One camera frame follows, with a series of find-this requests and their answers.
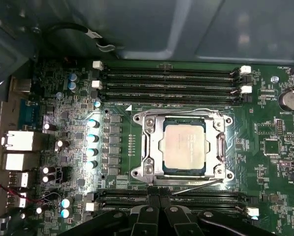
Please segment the chip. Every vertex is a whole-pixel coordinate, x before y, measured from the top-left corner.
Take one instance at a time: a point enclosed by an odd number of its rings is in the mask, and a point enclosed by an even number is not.
[[[85,90],[80,91],[80,97],[86,97],[88,96],[88,92]]]
[[[121,116],[111,116],[111,123],[122,123]]]
[[[168,125],[160,144],[164,164],[169,169],[204,168],[208,148],[204,128],[200,125]]]
[[[66,163],[67,162],[67,157],[66,156],[61,156],[60,157],[60,162],[61,163]]]
[[[76,194],[76,195],[74,195],[74,200],[75,200],[76,202],[80,202],[80,201],[82,201],[82,194]]]
[[[119,126],[111,126],[109,132],[111,134],[119,134],[121,131],[122,129]]]
[[[265,155],[279,155],[279,142],[275,139],[265,139],[264,140],[264,154]]]
[[[83,133],[76,133],[76,139],[83,139]]]
[[[120,147],[110,147],[109,148],[109,154],[119,154],[121,152]]]
[[[119,164],[119,158],[118,157],[110,157],[108,160],[108,163],[110,165],[118,165]]]
[[[110,176],[117,176],[119,174],[119,168],[116,168],[116,167],[108,168],[108,174]]]
[[[272,203],[277,203],[279,202],[279,196],[277,194],[271,194],[269,195],[269,200]]]
[[[111,144],[119,144],[121,142],[121,137],[112,136],[109,138]]]
[[[46,107],[46,113],[47,114],[53,114],[54,113],[54,107],[53,106],[47,106]]]
[[[91,98],[97,98],[98,97],[98,91],[97,90],[91,91],[90,96],[91,96]]]
[[[62,119],[68,119],[69,118],[69,112],[62,112],[61,117],[62,117]]]
[[[74,219],[74,221],[80,221],[81,220],[81,214],[74,214],[73,219]]]
[[[78,186],[84,186],[86,181],[83,178],[78,179]]]

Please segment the capacitor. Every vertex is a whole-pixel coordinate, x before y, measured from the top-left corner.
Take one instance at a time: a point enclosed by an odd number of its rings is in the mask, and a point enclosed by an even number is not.
[[[94,102],[94,107],[97,108],[97,109],[100,109],[102,108],[102,103],[101,101],[97,100]]]
[[[50,130],[50,131],[56,131],[57,130],[57,126],[55,126],[53,124],[44,124],[44,129]]]
[[[75,82],[70,82],[68,84],[68,89],[70,89],[71,92],[77,92],[79,90],[79,87]]]
[[[88,148],[86,150],[86,156],[87,157],[96,156],[97,154],[98,154],[98,150],[96,148]]]
[[[97,166],[98,166],[97,161],[87,161],[86,164],[85,164],[85,169],[87,171],[90,171],[90,170],[94,169]]]
[[[87,141],[89,143],[96,143],[98,141],[98,136],[94,134],[88,134]]]
[[[62,92],[57,92],[56,93],[56,98],[57,99],[62,99],[64,97],[64,94]]]
[[[96,120],[94,119],[90,119],[87,123],[87,125],[90,127],[90,128],[98,128],[99,127],[99,122],[97,122]]]
[[[50,206],[47,203],[44,203],[43,205],[36,208],[36,213],[42,214],[43,212],[45,212],[46,210],[49,210],[49,209],[50,209]]]
[[[50,173],[54,173],[54,172],[56,172],[56,168],[54,166],[43,168],[44,174],[50,174]]]
[[[60,148],[65,148],[65,147],[68,147],[68,146],[70,145],[70,143],[69,143],[69,141],[67,141],[67,140],[59,140],[59,141],[57,142],[57,145],[58,145],[58,147],[60,147]]]
[[[53,181],[55,179],[56,179],[55,175],[50,174],[50,175],[44,176],[42,180],[44,183],[48,183],[48,182]]]
[[[79,82],[79,78],[78,76],[75,74],[75,73],[71,73],[68,77],[68,79],[71,81],[71,82],[75,82],[75,83],[78,83]]]
[[[294,88],[289,88],[278,97],[278,104],[281,109],[291,112],[294,111]]]
[[[64,219],[71,218],[72,217],[72,209],[70,207],[65,208],[61,211],[60,215]]]
[[[69,206],[71,206],[73,203],[73,199],[71,197],[66,197],[65,199],[62,200],[62,207],[63,208],[67,208]]]

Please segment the black plastic part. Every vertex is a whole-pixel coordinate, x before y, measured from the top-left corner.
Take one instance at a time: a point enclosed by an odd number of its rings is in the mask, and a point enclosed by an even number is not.
[[[244,223],[243,221],[229,217],[215,210],[203,211],[202,213],[198,214],[198,219],[200,223],[205,225],[207,228],[210,228],[212,231],[215,231],[216,229],[222,229],[228,234],[234,236],[273,236],[272,233],[266,230]]]

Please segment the black capacitor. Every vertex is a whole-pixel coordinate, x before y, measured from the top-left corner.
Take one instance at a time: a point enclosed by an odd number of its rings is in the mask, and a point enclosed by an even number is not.
[[[67,140],[58,140],[57,145],[60,148],[65,148],[65,147],[68,147],[70,143]]]
[[[36,208],[36,213],[37,214],[42,214],[46,210],[50,210],[50,206],[47,203],[44,203],[43,205],[41,205],[38,208]]]
[[[51,130],[51,131],[56,131],[57,130],[57,126],[55,126],[54,124],[44,124],[44,129],[45,130]]]
[[[56,179],[55,175],[50,174],[50,175],[44,176],[42,180],[44,183],[48,183],[48,182],[53,181],[55,179]]]
[[[50,166],[50,167],[44,167],[43,168],[43,173],[44,174],[50,174],[56,172],[56,167]]]

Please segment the green circuit board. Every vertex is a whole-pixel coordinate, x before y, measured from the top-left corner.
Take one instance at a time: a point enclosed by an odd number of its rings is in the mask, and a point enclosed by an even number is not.
[[[159,68],[169,65],[174,69],[185,70],[232,70],[241,65],[155,62],[155,61],[104,61],[104,65],[126,68]],[[130,176],[133,168],[140,165],[141,126],[133,122],[132,117],[142,111],[154,108],[195,109],[208,108],[222,112],[233,118],[233,125],[226,130],[227,168],[233,171],[235,179],[210,189],[241,191],[259,198],[260,227],[278,235],[294,235],[294,169],[283,168],[281,161],[294,161],[294,112],[282,110],[278,104],[279,95],[288,88],[294,88],[294,75],[288,74],[289,67],[275,65],[252,65],[251,83],[252,101],[239,105],[183,105],[139,102],[106,102],[96,109],[97,101],[91,94],[90,80],[95,75],[92,62],[81,61],[77,66],[63,68],[56,61],[43,61],[36,68],[36,74],[44,89],[40,106],[39,124],[28,129],[41,129],[47,120],[57,125],[54,133],[58,139],[70,140],[69,150],[54,153],[46,152],[42,165],[71,166],[71,180],[59,186],[63,196],[72,196],[96,191],[98,188],[144,189],[147,185]],[[78,75],[79,90],[75,93],[67,89],[69,74]],[[278,76],[279,82],[271,82],[272,76]],[[121,120],[111,123],[111,116]],[[87,126],[89,119],[96,119],[100,127],[94,131],[100,137],[95,145],[100,151],[96,157],[98,167],[85,170],[87,158],[86,136],[91,132]],[[117,127],[115,134],[106,131]],[[119,137],[121,142],[114,145],[115,157],[120,159],[116,168],[108,170],[105,165],[104,138]],[[42,192],[52,184],[41,184]],[[184,189],[183,186],[171,186],[172,189]],[[60,208],[36,216],[41,223],[39,235],[57,234],[84,221],[83,200],[75,201],[74,216],[71,219],[60,217]]]

